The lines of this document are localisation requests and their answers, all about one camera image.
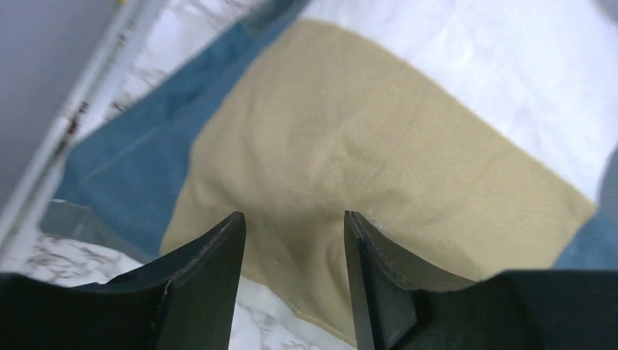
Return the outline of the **blue yellow patchwork pillowcase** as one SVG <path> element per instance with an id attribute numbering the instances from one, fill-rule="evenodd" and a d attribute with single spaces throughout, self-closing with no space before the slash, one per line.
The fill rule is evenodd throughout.
<path id="1" fill-rule="evenodd" d="M 148 257 L 242 211 L 242 302 L 353 349 L 346 211 L 422 288 L 614 270 L 616 156 L 599 1 L 268 1 L 76 145 L 54 199 Z"/>

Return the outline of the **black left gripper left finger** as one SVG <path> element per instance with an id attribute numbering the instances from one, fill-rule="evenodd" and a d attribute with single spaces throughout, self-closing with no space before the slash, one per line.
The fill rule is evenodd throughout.
<path id="1" fill-rule="evenodd" d="M 104 284 L 1 275 L 3 349 L 226 349 L 246 240 L 243 214 Z"/>

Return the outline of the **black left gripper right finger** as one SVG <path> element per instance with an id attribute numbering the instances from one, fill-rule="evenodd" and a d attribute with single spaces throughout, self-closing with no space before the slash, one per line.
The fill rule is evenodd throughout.
<path id="1" fill-rule="evenodd" d="M 403 277 L 410 253 L 360 213 L 344 223 L 359 349 L 615 349 L 617 272 L 507 271 L 452 292 Z"/>

